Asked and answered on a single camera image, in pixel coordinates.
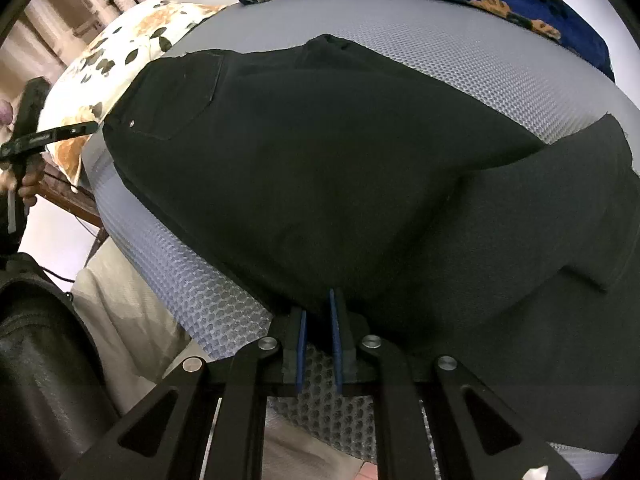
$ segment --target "pillowcase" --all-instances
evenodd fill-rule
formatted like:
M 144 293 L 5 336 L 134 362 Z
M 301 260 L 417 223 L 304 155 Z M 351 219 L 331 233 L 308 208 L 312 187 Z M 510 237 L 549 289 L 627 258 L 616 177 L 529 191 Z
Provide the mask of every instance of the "pillowcase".
M 167 52 L 202 20 L 225 6 L 147 0 L 109 24 L 53 85 L 40 114 L 38 130 L 84 121 L 99 123 L 138 72 Z M 53 161 L 74 186 L 89 136 L 47 146 Z

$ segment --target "beige cloth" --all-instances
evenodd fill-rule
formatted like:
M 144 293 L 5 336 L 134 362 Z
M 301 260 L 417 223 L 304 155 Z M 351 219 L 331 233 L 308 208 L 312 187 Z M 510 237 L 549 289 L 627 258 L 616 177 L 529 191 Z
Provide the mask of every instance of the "beige cloth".
M 162 377 L 190 356 L 210 358 L 109 238 L 71 289 L 94 338 L 108 391 L 128 412 Z M 362 461 L 320 442 L 278 416 L 264 434 L 263 480 L 353 480 Z

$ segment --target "honeycomb mesh pad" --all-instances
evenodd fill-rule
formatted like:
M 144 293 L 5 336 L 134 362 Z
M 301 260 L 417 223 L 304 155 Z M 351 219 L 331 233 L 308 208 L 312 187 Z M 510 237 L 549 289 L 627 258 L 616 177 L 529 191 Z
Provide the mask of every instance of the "honeycomb mesh pad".
M 209 48 L 267 51 L 330 33 L 434 76 L 554 142 L 613 114 L 634 152 L 640 111 L 603 74 L 564 48 L 490 14 L 439 0 L 273 0 L 231 6 L 168 56 Z M 123 186 L 100 134 L 83 152 L 102 221 L 158 297 L 213 359 L 263 336 L 270 314 L 182 244 Z M 331 359 L 309 348 L 297 399 L 271 409 L 328 444 L 375 460 L 372 404 L 335 395 Z M 558 448 L 584 478 L 614 456 Z

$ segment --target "back pocket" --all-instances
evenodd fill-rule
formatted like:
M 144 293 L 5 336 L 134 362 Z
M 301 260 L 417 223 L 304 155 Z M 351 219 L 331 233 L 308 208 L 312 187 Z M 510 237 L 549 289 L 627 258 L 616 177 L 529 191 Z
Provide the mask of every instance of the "back pocket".
M 204 51 L 149 63 L 114 106 L 111 119 L 124 132 L 159 140 L 178 136 L 212 102 L 223 59 Z

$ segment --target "bolt head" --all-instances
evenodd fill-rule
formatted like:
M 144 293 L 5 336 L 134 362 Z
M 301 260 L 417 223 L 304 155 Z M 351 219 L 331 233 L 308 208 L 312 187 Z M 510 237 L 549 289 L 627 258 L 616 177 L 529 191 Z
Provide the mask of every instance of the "bolt head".
M 197 357 L 189 357 L 182 362 L 182 369 L 185 372 L 197 372 L 202 368 L 202 361 Z
M 438 358 L 438 368 L 447 372 L 452 372 L 458 368 L 458 361 L 448 355 L 443 355 Z
M 377 335 L 369 334 L 362 338 L 362 346 L 365 348 L 380 348 L 382 339 Z
M 278 340 L 273 337 L 263 337 L 258 341 L 260 350 L 273 350 L 276 346 L 278 346 Z

